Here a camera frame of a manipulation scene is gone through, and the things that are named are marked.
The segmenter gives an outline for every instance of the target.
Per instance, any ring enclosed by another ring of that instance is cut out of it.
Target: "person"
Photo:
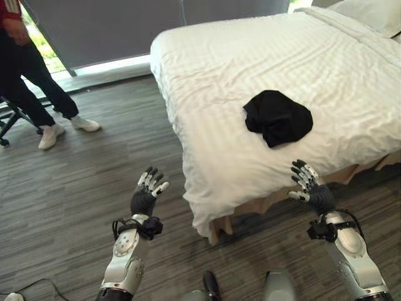
[[[56,111],[69,119],[73,128],[94,132],[100,125],[78,115],[76,103],[52,79],[42,56],[28,35],[18,0],[0,0],[0,96],[24,110],[43,129],[40,149],[54,146],[65,129],[57,124],[21,75],[42,89]]]

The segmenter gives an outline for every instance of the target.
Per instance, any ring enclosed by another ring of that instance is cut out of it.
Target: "black pants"
[[[21,75],[40,87],[65,118],[71,119],[78,114],[75,102],[52,79],[35,45],[30,42],[28,45],[18,46],[0,29],[0,95],[24,110],[35,125],[55,124],[52,116],[29,91]]]

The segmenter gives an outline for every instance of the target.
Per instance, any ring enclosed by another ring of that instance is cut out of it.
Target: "wooden floor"
[[[111,222],[129,217],[135,181],[153,165],[172,185],[155,209],[164,232],[150,243],[136,300],[178,300],[201,288],[208,269],[224,300],[257,300],[264,273],[276,267],[288,269],[300,300],[350,300],[323,245],[307,237],[313,213],[295,201],[236,219],[236,234],[217,246],[192,229],[182,149],[152,77],[74,99],[102,131],[75,131],[59,116],[67,132],[43,152],[34,128],[21,121],[8,134],[11,146],[0,149],[0,291],[48,277],[71,301],[94,300],[111,255]],[[339,207],[360,219],[370,256],[401,300],[400,166],[364,172],[334,192]],[[46,283],[26,296],[59,300]]]

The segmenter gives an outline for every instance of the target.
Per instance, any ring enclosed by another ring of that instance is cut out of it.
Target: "pillow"
[[[401,31],[401,0],[344,0],[328,9],[364,23],[384,38]]]

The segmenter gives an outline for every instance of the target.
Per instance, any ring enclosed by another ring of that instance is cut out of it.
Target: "red jacket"
[[[18,0],[0,0],[0,28],[3,19],[21,20],[21,7]]]

